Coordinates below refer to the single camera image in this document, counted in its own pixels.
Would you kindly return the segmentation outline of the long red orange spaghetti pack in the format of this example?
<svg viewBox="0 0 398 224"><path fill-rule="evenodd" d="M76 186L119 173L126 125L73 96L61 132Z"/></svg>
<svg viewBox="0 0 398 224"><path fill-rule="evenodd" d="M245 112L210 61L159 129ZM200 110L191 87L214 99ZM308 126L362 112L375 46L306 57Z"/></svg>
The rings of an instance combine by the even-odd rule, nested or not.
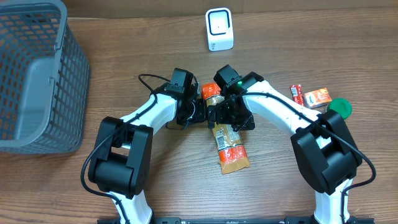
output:
<svg viewBox="0 0 398 224"><path fill-rule="evenodd" d="M201 95L207 106L215 106L224 100L221 96L221 88L216 83L204 84ZM211 130L217 143L222 174L229 174L250 166L239 132L233 131L230 124L215 123L215 127Z"/></svg>

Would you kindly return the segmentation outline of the thin red snack stick pack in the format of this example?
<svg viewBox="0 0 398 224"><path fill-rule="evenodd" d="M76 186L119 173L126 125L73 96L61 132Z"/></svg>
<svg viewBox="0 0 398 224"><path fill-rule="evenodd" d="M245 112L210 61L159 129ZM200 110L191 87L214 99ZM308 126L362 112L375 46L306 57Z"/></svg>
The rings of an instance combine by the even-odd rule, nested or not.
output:
<svg viewBox="0 0 398 224"><path fill-rule="evenodd" d="M303 94L302 94L302 86L300 84L291 85L290 91L292 94L293 101L301 106L305 106L305 102L304 102L304 98L303 98Z"/></svg>

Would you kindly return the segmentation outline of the small orange snack box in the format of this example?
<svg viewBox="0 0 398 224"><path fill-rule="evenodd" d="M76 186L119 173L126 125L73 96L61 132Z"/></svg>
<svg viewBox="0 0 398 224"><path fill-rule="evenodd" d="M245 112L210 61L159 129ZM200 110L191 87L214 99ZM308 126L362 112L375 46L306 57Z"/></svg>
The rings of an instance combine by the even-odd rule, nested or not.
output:
<svg viewBox="0 0 398 224"><path fill-rule="evenodd" d="M332 102L332 98L327 88L321 88L305 93L304 101L307 108L313 109L327 105Z"/></svg>

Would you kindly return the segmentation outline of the green lid white jar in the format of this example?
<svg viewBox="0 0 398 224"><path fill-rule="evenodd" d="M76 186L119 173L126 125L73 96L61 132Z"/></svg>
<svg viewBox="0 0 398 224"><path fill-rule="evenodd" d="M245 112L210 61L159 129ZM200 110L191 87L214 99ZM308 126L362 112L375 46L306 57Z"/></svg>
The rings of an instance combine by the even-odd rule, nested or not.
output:
<svg viewBox="0 0 398 224"><path fill-rule="evenodd" d="M335 98L326 107L326 111L329 110L334 110L339 113L343 119L347 119L352 114L353 107L347 99Z"/></svg>

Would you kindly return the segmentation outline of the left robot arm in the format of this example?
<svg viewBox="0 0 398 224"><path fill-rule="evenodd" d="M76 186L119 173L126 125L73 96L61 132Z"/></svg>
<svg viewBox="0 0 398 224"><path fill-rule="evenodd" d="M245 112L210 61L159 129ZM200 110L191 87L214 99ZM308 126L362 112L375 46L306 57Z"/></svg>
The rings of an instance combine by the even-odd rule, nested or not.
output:
<svg viewBox="0 0 398 224"><path fill-rule="evenodd" d="M119 216L112 223L153 223L144 195L154 134L170 121L185 129L205 115L193 73L175 68L171 79L150 90L148 101L122 118L105 117L94 149L83 163L80 180L94 195L110 198Z"/></svg>

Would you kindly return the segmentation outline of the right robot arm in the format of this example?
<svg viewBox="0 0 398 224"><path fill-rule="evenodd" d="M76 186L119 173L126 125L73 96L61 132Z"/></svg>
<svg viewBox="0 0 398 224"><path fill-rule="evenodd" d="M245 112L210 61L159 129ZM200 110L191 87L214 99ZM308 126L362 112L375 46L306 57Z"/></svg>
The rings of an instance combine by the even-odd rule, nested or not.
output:
<svg viewBox="0 0 398 224"><path fill-rule="evenodd" d="M254 114L268 119L290 137L298 169L315 191L315 223L352 223L348 193L363 157L342 116L308 109L276 91L251 72L242 77L225 65L214 76L224 101L211 106L208 125L229 124L253 130Z"/></svg>

